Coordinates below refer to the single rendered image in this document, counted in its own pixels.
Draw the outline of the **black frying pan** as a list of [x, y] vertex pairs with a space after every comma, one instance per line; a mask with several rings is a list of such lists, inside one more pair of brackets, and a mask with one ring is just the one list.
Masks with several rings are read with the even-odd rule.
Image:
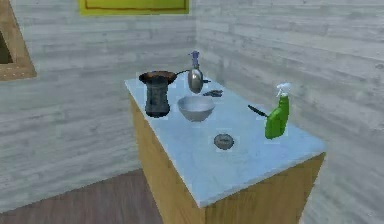
[[181, 72], [170, 72], [170, 71], [150, 71], [145, 72], [139, 76], [139, 80], [144, 83], [152, 83], [156, 80], [165, 80], [169, 84], [172, 84]]

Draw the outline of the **small grey round disc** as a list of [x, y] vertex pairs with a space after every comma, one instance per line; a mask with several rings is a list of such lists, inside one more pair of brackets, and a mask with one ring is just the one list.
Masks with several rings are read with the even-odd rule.
[[228, 150], [234, 145], [234, 139], [229, 134], [218, 134], [214, 138], [214, 144], [222, 150]]

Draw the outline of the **green spray bottle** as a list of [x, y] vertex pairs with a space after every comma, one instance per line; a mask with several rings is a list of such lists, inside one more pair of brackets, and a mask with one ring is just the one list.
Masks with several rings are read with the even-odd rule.
[[274, 139], [284, 134], [289, 117], [290, 83], [281, 83], [276, 86], [279, 98], [277, 107], [268, 115], [265, 126], [265, 137]]

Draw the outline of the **wooden framed window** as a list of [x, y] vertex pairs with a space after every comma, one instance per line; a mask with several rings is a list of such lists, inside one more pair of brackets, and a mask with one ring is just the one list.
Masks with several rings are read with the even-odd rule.
[[0, 64], [0, 81], [13, 81], [37, 76], [20, 31], [10, 0], [0, 0], [0, 33], [4, 37], [12, 63]]

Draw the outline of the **black handled knife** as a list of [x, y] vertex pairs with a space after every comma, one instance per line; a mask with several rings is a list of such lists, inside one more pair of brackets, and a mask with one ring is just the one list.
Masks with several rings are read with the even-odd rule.
[[267, 115], [266, 113], [264, 113], [264, 112], [258, 110], [257, 108], [255, 108], [255, 107], [253, 107], [253, 106], [251, 106], [251, 105], [248, 105], [248, 108], [249, 108], [250, 110], [252, 110], [253, 112], [257, 113], [257, 114], [260, 115], [260, 116], [268, 117], [268, 115]]

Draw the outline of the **yellow framed picture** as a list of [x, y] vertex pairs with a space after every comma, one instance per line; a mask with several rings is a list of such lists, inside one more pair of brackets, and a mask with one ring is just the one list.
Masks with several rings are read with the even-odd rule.
[[82, 15], [188, 14], [189, 0], [78, 0]]

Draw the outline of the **dark grey vase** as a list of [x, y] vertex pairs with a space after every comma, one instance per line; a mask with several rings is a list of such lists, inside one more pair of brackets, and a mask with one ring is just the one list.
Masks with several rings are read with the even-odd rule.
[[148, 116], [159, 118], [170, 112], [167, 91], [167, 84], [147, 84], [145, 112]]

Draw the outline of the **grey bowl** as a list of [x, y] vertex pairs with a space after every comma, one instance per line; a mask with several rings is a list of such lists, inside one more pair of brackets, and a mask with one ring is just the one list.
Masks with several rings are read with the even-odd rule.
[[206, 96], [185, 96], [177, 102], [181, 114], [191, 122], [202, 122], [215, 108], [215, 103]]

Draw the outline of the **wooden cabinet with pale top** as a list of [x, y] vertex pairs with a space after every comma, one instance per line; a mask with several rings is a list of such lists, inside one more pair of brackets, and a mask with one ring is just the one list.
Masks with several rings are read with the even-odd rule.
[[[317, 137], [288, 125], [268, 140], [264, 118], [249, 101], [225, 89], [212, 114], [190, 122], [177, 102], [187, 82], [170, 85], [170, 113], [151, 118], [144, 111], [146, 87], [125, 83], [131, 100], [139, 158], [164, 224], [298, 224], [325, 157]], [[214, 144], [229, 134], [228, 150]]]

